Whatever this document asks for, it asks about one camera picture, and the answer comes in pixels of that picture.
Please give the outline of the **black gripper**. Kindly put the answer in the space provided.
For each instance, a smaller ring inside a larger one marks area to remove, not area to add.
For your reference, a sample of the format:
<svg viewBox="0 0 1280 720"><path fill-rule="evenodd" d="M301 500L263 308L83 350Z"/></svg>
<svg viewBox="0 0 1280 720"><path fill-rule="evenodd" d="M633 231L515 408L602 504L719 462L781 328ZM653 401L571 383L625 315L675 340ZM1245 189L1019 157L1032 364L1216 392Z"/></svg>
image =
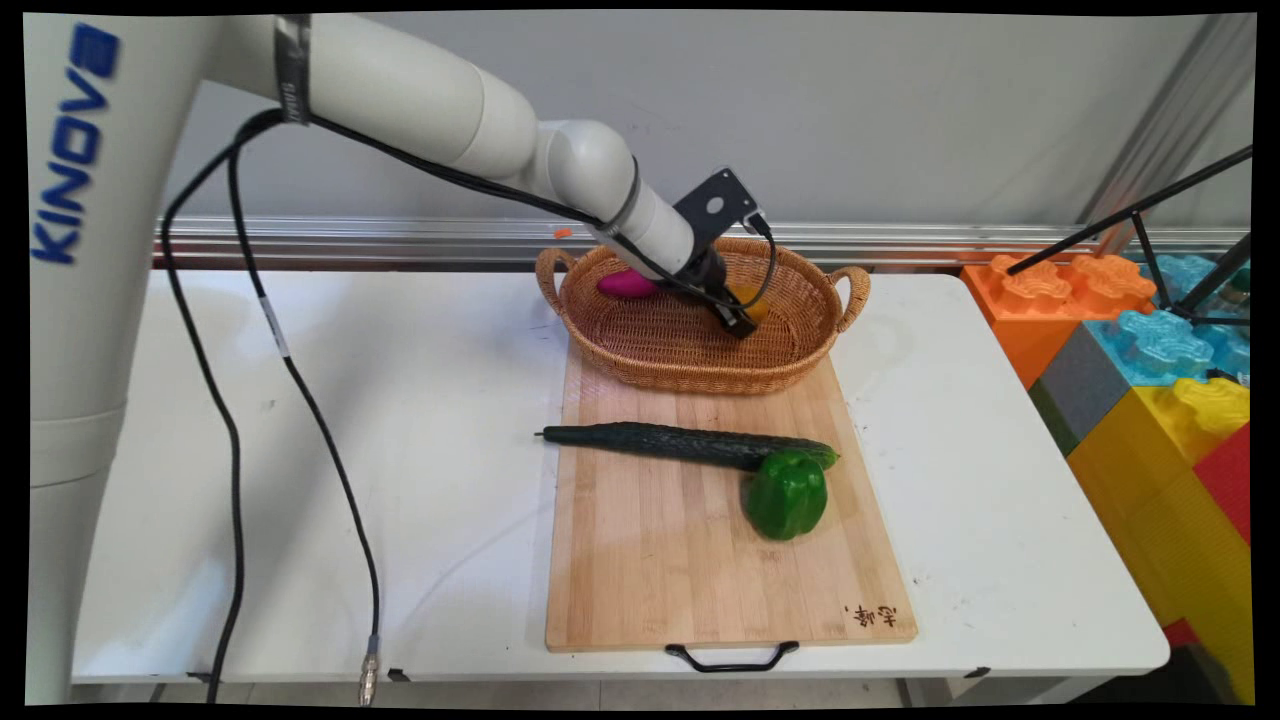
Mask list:
<svg viewBox="0 0 1280 720"><path fill-rule="evenodd" d="M712 301L712 313L721 328L737 340L745 340L755 333L759 323L753 319L749 307L726 287L727 270L724 260L714 246L705 246L684 266L684 288L687 293Z"/></svg>

